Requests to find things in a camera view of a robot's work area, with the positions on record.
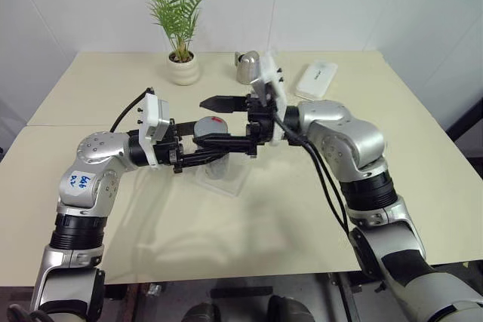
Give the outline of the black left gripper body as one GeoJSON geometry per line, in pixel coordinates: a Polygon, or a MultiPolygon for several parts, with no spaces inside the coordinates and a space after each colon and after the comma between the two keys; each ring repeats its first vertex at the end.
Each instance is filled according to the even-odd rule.
{"type": "Polygon", "coordinates": [[[153,149],[158,165],[170,166],[174,173],[183,171],[181,165],[183,146],[175,120],[170,120],[165,135],[161,141],[155,142],[153,149]]]}

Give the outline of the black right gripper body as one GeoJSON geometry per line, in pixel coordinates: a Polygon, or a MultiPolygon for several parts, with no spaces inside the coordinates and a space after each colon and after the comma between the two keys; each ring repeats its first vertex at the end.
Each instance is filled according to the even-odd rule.
{"type": "Polygon", "coordinates": [[[278,110],[274,100],[269,100],[264,106],[260,98],[254,93],[246,97],[248,124],[246,125],[246,136],[251,139],[246,154],[252,158],[257,157],[257,147],[268,143],[274,134],[274,114],[278,110]]]}

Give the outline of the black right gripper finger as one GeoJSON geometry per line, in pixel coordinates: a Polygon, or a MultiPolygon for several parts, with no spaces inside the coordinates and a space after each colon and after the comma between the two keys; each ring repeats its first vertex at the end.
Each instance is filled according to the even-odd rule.
{"type": "Polygon", "coordinates": [[[193,142],[203,149],[214,149],[224,152],[247,153],[250,151],[250,138],[232,136],[230,134],[206,134],[194,137],[193,142]]]}
{"type": "Polygon", "coordinates": [[[213,96],[199,103],[203,109],[218,113],[246,112],[246,97],[236,96],[213,96]]]}

